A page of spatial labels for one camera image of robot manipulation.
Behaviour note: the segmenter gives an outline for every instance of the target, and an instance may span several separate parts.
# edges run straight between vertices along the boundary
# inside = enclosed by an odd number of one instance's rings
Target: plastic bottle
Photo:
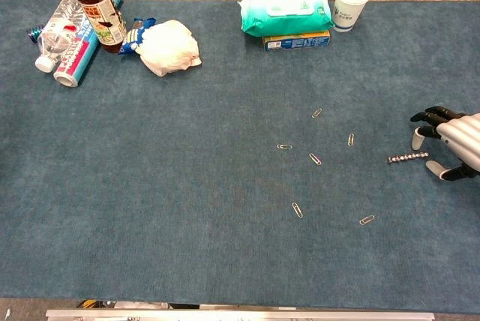
[[[40,71],[52,72],[70,46],[85,14],[77,0],[61,0],[38,38],[41,56],[35,61]]]
[[[122,14],[113,0],[78,0],[95,30],[98,40],[109,53],[117,53],[127,36]]]
[[[122,0],[113,0],[113,2],[119,8]],[[67,87],[77,87],[97,47],[97,35],[85,16],[80,30],[67,51],[61,56],[57,71],[53,74],[55,80]]]

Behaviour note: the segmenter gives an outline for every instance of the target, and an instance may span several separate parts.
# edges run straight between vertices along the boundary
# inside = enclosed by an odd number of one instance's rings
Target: bottle label
[[[113,0],[81,5],[102,44],[116,45],[123,42],[127,29],[122,14],[113,6]]]
[[[64,29],[68,31],[75,32],[77,27],[69,19],[62,19],[60,17],[53,17],[49,19],[48,23],[45,25],[43,32],[51,32],[55,35],[60,35]]]

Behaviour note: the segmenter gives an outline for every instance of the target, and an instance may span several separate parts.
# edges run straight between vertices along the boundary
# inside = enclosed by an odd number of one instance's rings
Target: paper cup
[[[333,22],[334,30],[338,32],[350,31],[359,18],[363,7],[368,0],[335,0]]]

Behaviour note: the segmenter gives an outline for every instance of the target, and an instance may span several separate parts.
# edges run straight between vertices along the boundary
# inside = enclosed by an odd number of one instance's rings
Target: brown bottle
[[[85,11],[98,40],[109,53],[117,53],[127,35],[122,14],[113,0],[77,0]]]

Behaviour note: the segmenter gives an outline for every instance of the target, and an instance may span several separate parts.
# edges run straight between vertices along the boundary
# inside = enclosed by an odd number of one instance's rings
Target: can
[[[119,7],[122,0],[113,0]],[[55,80],[67,87],[77,87],[87,65],[98,47],[98,38],[89,19],[85,16],[71,45],[61,57],[60,65],[53,74]]]

